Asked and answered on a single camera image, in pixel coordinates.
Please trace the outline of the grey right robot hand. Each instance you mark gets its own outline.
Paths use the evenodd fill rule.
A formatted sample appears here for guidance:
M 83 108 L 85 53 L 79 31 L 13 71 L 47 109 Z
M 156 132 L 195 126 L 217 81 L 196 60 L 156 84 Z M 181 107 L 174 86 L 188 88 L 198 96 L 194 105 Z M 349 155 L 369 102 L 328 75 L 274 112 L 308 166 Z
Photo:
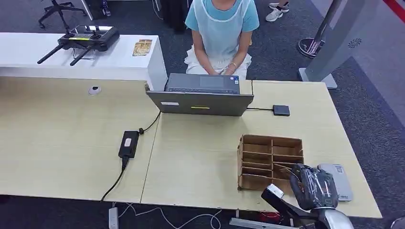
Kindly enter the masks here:
M 338 206 L 333 175 L 323 169 L 296 164 L 291 169 L 290 186 L 303 210 Z

